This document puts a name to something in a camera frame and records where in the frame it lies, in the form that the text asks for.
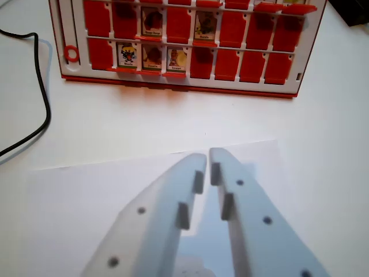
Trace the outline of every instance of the cartoon character picture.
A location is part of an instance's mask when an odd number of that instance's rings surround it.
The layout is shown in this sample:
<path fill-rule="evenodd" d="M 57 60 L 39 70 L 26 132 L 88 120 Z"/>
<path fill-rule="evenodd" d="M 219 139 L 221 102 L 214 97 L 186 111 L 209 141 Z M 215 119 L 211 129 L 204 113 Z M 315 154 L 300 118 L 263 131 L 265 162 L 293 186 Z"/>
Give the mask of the cartoon character picture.
<path fill-rule="evenodd" d="M 177 52 L 177 50 L 173 49 L 171 51 L 171 59 L 170 59 L 169 65 L 170 66 L 178 66 L 177 58 L 178 58 L 178 52 Z"/>
<path fill-rule="evenodd" d="M 142 45 L 142 65 L 147 70 L 161 69 L 161 50 L 155 45 Z"/>
<path fill-rule="evenodd" d="M 214 40 L 217 19 L 212 12 L 197 12 L 195 39 Z"/>
<path fill-rule="evenodd" d="M 137 67 L 137 50 L 132 43 L 118 43 L 118 66 L 126 68 Z"/>
<path fill-rule="evenodd" d="M 136 49 L 132 47 L 131 43 L 128 44 L 130 44 L 130 46 L 122 46 L 121 54 L 123 55 L 123 58 L 126 60 L 126 62 L 133 62 Z"/>
<path fill-rule="evenodd" d="M 186 72 L 187 53 L 182 48 L 168 48 L 167 70 L 172 72 Z"/>
<path fill-rule="evenodd" d="M 161 36 L 163 33 L 163 15 L 158 8 L 142 7 L 142 34 L 148 36 Z"/>

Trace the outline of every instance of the white paper sheet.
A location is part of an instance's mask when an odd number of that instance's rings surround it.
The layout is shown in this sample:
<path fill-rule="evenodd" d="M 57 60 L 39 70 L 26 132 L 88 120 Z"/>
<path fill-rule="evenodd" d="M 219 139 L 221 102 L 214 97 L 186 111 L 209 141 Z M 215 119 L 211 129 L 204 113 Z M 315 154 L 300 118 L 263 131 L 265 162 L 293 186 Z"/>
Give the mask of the white paper sheet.
<path fill-rule="evenodd" d="M 233 145 L 226 149 L 254 172 L 283 215 L 294 210 L 276 141 Z M 196 152 L 208 154 L 208 149 Z M 79 276 L 118 212 L 166 169 L 189 153 L 31 172 L 23 229 L 22 275 Z M 196 196 L 191 229 L 182 232 L 179 254 L 199 252 L 199 256 L 203 255 L 204 266 L 217 277 L 230 277 L 232 275 L 226 271 L 227 267 L 232 266 L 229 238 L 224 232 L 227 224 L 220 220 L 219 206 L 214 204 L 217 203 L 213 199 L 216 197 L 215 190 L 210 187 L 207 172 L 204 194 Z M 205 203 L 207 216 L 204 220 L 207 221 L 201 225 Z M 221 227 L 215 230 L 211 228 L 216 224 Z M 212 235 L 201 235 L 207 230 Z M 220 254 L 204 253 L 200 247 L 195 249 L 195 246 L 189 249 L 190 243 L 186 241 L 196 236 L 201 242 L 213 245 L 212 253 Z M 214 244 L 212 238 L 217 238 L 221 243 Z"/>

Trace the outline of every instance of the printed name label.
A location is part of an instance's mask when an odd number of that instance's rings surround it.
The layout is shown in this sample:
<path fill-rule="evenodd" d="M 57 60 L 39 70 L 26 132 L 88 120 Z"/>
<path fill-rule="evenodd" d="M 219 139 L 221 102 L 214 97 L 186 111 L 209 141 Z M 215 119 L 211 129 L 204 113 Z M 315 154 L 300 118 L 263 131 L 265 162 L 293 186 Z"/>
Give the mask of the printed name label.
<path fill-rule="evenodd" d="M 161 32 L 155 32 L 155 31 L 145 31 L 145 32 L 148 35 L 156 35 L 156 36 L 160 36 L 161 35 Z"/>

